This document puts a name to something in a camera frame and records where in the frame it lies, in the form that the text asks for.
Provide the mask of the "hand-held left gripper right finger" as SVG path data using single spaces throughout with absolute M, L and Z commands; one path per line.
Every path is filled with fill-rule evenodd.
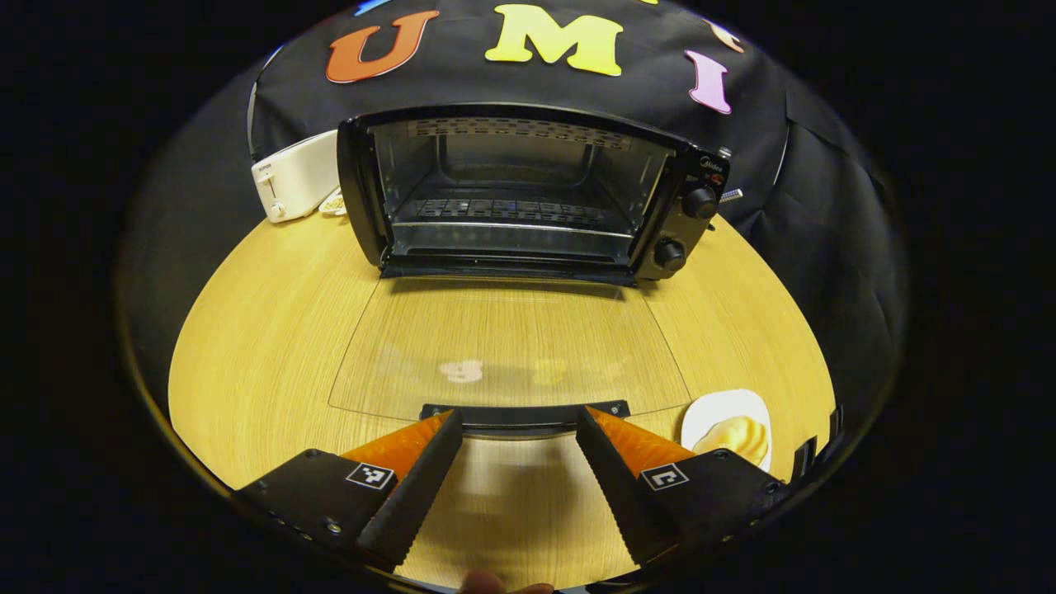
M 693 454 L 591 406 L 577 411 L 576 441 L 642 568 L 761 530 L 789 497 L 788 485 L 734 451 Z

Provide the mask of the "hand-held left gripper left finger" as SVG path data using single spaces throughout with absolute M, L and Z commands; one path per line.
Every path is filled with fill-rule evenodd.
M 399 461 L 305 449 L 233 499 L 324 555 L 392 572 L 404 563 L 460 450 L 463 414 L 445 410 L 393 437 L 401 439 Z

